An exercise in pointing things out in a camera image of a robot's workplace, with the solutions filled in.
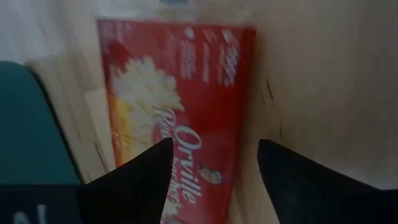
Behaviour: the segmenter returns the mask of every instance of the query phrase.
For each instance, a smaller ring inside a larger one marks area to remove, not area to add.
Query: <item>microwave popcorn package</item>
[[[160,222],[226,223],[255,28],[225,7],[103,2],[97,24],[116,165],[172,137]]]

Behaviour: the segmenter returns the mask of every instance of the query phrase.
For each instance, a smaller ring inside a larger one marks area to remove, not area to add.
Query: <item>popcorn box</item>
[[[100,19],[116,165],[174,141],[162,223],[225,223],[256,31]]]

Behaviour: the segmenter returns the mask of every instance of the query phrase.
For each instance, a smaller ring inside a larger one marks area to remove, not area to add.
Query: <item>wooden surface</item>
[[[398,187],[398,3],[251,5],[259,52],[230,222],[278,223],[257,167],[260,138],[375,187]],[[0,3],[0,59],[26,63],[44,81],[86,181],[114,167],[100,159],[112,150],[94,16],[92,0]]]

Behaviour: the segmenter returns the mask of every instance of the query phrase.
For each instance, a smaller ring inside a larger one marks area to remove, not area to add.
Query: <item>orville redenbacher's logo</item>
[[[197,197],[202,197],[202,194],[201,187],[198,184],[199,180],[193,173],[195,170],[193,152],[201,148],[200,136],[192,128],[177,124],[177,118],[172,109],[155,108],[155,113],[155,120],[159,127],[159,134],[155,135],[155,140],[159,141],[163,138],[173,137],[174,150],[179,150],[184,155],[175,156],[174,158],[174,161],[179,162],[181,165],[179,170],[180,180],[177,179],[177,171],[174,170],[175,172],[173,171],[172,174],[173,184],[170,184],[170,187],[174,189],[169,189],[169,194],[170,191],[174,191],[177,194],[173,194],[175,203],[180,202],[179,193],[181,193],[184,200],[196,204]]]

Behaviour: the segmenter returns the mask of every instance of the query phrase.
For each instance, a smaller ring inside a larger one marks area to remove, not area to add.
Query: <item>teal object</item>
[[[0,62],[0,184],[80,184],[39,82]]]

